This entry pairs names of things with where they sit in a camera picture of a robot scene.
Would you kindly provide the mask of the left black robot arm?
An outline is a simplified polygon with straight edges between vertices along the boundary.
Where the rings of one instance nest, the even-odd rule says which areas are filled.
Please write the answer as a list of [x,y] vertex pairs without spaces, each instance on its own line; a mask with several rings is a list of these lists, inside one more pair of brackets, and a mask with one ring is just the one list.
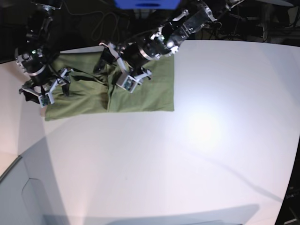
[[100,74],[106,65],[128,64],[126,74],[136,76],[149,61],[175,54],[180,45],[206,25],[214,24],[226,12],[241,3],[240,0],[189,0],[174,11],[157,10],[149,22],[161,18],[153,27],[130,37],[123,44],[102,43],[104,51],[94,67]]

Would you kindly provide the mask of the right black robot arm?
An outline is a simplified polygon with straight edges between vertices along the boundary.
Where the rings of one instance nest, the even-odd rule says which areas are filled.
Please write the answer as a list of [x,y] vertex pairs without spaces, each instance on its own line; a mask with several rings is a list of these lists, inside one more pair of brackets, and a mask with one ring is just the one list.
[[15,61],[30,79],[19,89],[26,101],[39,104],[42,108],[54,104],[53,91],[60,86],[69,94],[71,68],[56,70],[53,61],[59,52],[53,51],[48,40],[54,11],[61,9],[61,0],[33,0],[36,6],[26,25],[26,43],[16,48]]

